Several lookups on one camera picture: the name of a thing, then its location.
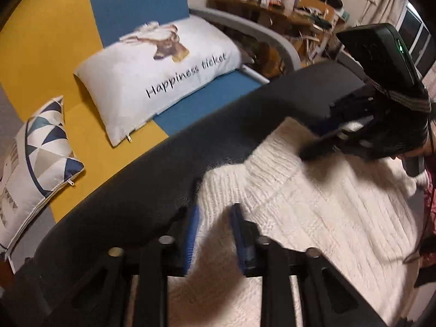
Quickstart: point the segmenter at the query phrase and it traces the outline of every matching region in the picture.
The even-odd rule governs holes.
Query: wooden desk
[[[300,34],[312,36],[312,33],[315,33],[316,38],[320,41],[319,45],[317,46],[319,53],[323,51],[331,36],[330,31],[325,31],[315,25],[313,23],[313,20],[309,16],[300,15],[295,11],[285,11],[283,9],[270,6],[262,7],[252,0],[208,0],[208,5],[218,10],[233,13],[246,19],[250,19],[251,21],[256,23],[258,23],[259,18],[262,14],[267,15],[271,21],[271,25],[269,25],[268,27],[278,32],[279,34],[291,34],[297,37]],[[322,1],[301,0],[299,6],[317,8],[322,13],[327,12],[327,21],[333,22],[334,20],[333,7],[327,5]],[[307,59],[308,52],[306,51],[305,42],[302,39],[298,39],[293,42],[293,45],[297,50],[300,58],[302,60]],[[273,48],[270,48],[267,45],[262,46],[261,53],[256,56],[258,61],[263,64],[263,66],[260,69],[257,69],[257,71],[267,78],[276,77],[280,74],[277,66],[278,64],[280,64],[280,56],[278,55],[276,50],[272,49]]]
[[[268,16],[273,20],[273,24],[287,21],[289,24],[292,24],[294,26],[313,26],[313,21],[307,16],[299,15],[294,11],[292,11],[291,13],[285,13],[284,10],[278,8],[262,7],[254,1],[209,0],[209,2],[213,3],[218,10],[225,12],[229,12],[228,9],[230,7],[240,7],[243,11],[243,17],[251,20],[252,18],[249,18],[249,12],[255,11],[258,13],[267,13]]]

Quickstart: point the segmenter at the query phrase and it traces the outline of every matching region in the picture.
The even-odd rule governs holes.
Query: triangle pattern cushion
[[[0,182],[0,254],[8,256],[26,226],[84,165],[64,129],[63,97],[36,111],[6,153]]]

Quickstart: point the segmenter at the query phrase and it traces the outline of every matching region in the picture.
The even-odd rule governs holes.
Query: printed pillow
[[[63,97],[44,104],[21,127],[6,154],[0,181],[0,254],[51,199],[81,171],[64,128]]]
[[[83,62],[88,88],[112,146],[154,115],[242,65],[238,47],[218,28],[190,16],[141,26]]]

